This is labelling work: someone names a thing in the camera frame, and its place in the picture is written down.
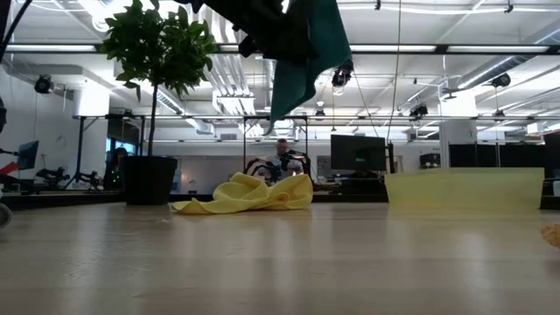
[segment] exercise equipment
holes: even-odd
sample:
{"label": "exercise equipment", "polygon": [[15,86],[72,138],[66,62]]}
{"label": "exercise equipment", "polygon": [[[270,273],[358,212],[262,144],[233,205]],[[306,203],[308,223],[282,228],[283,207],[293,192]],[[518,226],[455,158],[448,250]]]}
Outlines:
{"label": "exercise equipment", "polygon": [[260,179],[236,173],[231,181],[219,185],[213,201],[175,202],[178,214],[234,214],[246,210],[298,210],[311,204],[313,185],[306,175],[290,176],[267,187]]}
{"label": "exercise equipment", "polygon": [[36,192],[32,182],[14,178],[9,174],[14,171],[25,171],[35,168],[35,160],[37,159],[37,151],[39,149],[39,141],[31,141],[19,146],[18,151],[7,151],[0,149],[0,154],[10,154],[17,157],[16,164],[8,164],[0,173],[0,184],[4,184],[4,190],[14,190],[22,192],[22,194],[32,194]]}
{"label": "exercise equipment", "polygon": [[66,170],[64,167],[59,167],[56,171],[48,170],[46,168],[40,170],[35,174],[38,178],[42,178],[49,190],[60,190],[60,182],[63,180],[69,180],[70,176],[65,174]]}
{"label": "exercise equipment", "polygon": [[[2,198],[2,190],[0,189],[0,199]],[[0,203],[0,229],[4,228],[11,221],[11,210],[3,203]]]}
{"label": "exercise equipment", "polygon": [[243,170],[243,174],[249,175],[249,170],[254,165],[256,165],[256,167],[253,169],[250,176],[254,176],[259,170],[265,170],[268,171],[269,174],[269,178],[267,178],[267,181],[271,183],[276,183],[278,179],[282,176],[279,166],[276,166],[272,164],[272,162],[263,160],[261,158],[254,158],[248,161],[245,170]]}

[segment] black plant pot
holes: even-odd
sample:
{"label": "black plant pot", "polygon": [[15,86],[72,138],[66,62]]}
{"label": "black plant pot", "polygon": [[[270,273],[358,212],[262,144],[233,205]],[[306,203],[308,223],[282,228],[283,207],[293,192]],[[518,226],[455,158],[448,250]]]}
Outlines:
{"label": "black plant pot", "polygon": [[122,183],[127,205],[161,206],[169,201],[177,160],[170,157],[125,157]]}

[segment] ceiling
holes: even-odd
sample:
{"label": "ceiling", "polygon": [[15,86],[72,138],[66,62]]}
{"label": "ceiling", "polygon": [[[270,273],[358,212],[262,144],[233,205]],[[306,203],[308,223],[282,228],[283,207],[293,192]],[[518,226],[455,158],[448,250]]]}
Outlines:
{"label": "ceiling", "polygon": [[[84,2],[97,0],[35,0],[33,6],[25,13],[18,26],[14,43],[100,43],[104,34],[92,25],[92,14],[84,10]],[[126,3],[127,0],[115,0]],[[23,0],[14,1],[13,10],[19,10]],[[514,10],[505,14],[508,0],[407,0],[402,2],[403,11],[400,15],[399,2],[382,1],[382,10],[374,10],[375,1],[339,0],[340,13],[351,44],[525,44],[526,38],[539,32],[547,25],[557,23],[560,29],[560,2],[557,0],[515,0]],[[464,11],[489,11],[484,14],[459,14]],[[537,9],[538,12],[527,12]],[[453,15],[435,14],[445,11]],[[208,17],[208,10],[199,17]],[[129,90],[122,89],[115,78],[115,65],[99,54],[14,54],[7,55],[7,61],[23,76],[33,76],[31,69],[40,65],[62,66],[73,65],[86,69],[99,80],[107,82],[111,87],[111,107],[133,109],[136,113],[147,113],[150,109],[150,96],[143,93],[143,101],[138,103]],[[461,76],[471,72],[491,60],[494,56],[449,55],[446,58],[438,55],[354,55],[355,76],[348,82],[343,95],[333,95],[330,83],[332,70],[324,72],[316,83],[318,93],[307,103],[296,109],[293,114],[306,113],[313,115],[318,108],[317,101],[324,102],[328,116],[354,116],[365,114],[365,106],[375,115],[390,115],[393,109],[400,108],[412,95],[435,79],[442,77]],[[542,56],[518,66],[508,72],[512,78],[511,86],[523,82],[533,76],[547,71],[560,64],[560,58]],[[250,92],[255,97],[255,109],[264,112],[267,104],[267,88],[265,65],[259,56],[248,59],[241,58],[244,78]],[[73,88],[80,88],[80,80],[64,82]],[[497,107],[509,103],[529,99],[535,95],[560,86],[560,72],[552,71],[547,75],[527,84],[522,84],[511,92],[494,96],[493,87],[476,87],[477,110],[479,114],[492,113]],[[210,84],[199,87],[188,96],[180,99],[181,106],[190,114],[216,115],[212,106],[213,91]],[[422,100],[428,105],[430,114],[438,112],[437,97]],[[405,105],[402,110],[408,114]],[[549,110],[547,114],[560,112],[560,93],[551,94],[545,101],[537,101],[528,106],[520,107],[509,114],[531,115],[535,112]],[[160,114],[170,112],[162,107]],[[170,125],[183,122],[169,122]],[[343,121],[337,124],[369,124],[368,121]],[[517,122],[523,126],[526,122]]]}

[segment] red object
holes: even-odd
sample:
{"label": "red object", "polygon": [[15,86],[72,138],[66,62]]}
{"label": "red object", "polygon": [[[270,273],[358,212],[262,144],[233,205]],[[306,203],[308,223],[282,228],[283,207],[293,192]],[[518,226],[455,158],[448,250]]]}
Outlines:
{"label": "red object", "polygon": [[17,170],[18,170],[18,164],[16,162],[10,162],[5,167],[0,169],[0,174],[10,175],[11,172],[15,172]]}

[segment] white wall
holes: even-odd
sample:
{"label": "white wall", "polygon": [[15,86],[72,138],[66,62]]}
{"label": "white wall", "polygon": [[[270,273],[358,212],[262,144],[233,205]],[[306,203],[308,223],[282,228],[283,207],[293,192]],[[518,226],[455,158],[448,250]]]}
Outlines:
{"label": "white wall", "polygon": [[[35,169],[11,175],[33,179],[35,173],[44,167],[42,155],[45,155],[47,168],[66,167],[67,173],[74,175],[80,124],[72,118],[74,102],[66,100],[65,103],[56,94],[37,94],[31,84],[9,76],[3,69],[0,69],[0,95],[7,108],[8,122],[0,135],[0,148],[17,151],[20,144],[39,140]],[[104,120],[95,122],[84,133],[83,172],[98,171],[103,174],[106,137],[107,122]],[[2,154],[0,167],[16,159]]]}

